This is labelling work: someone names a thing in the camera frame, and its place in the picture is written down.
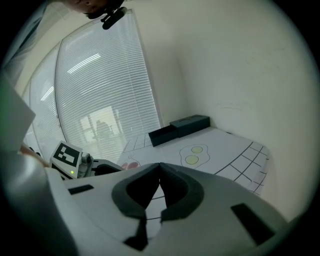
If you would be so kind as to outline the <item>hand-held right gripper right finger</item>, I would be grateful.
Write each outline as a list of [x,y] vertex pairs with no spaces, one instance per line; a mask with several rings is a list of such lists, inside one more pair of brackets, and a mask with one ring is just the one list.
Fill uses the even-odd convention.
[[149,242],[151,256],[263,256],[285,236],[289,223],[270,204],[218,175],[170,164],[204,190],[187,218],[164,221]]

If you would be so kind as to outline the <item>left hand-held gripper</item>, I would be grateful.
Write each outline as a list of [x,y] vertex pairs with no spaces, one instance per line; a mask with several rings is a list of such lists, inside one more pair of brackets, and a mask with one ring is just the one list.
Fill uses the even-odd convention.
[[92,166],[95,176],[107,175],[124,169],[105,159],[93,157],[77,146],[61,141],[50,157],[50,167],[59,172],[63,180],[89,177]]

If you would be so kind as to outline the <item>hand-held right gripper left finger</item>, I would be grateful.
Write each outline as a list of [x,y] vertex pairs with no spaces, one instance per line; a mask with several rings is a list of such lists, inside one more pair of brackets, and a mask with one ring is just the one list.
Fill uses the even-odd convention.
[[56,256],[158,256],[158,239],[147,237],[144,202],[158,184],[158,164],[130,171],[62,180],[47,169],[48,240]]

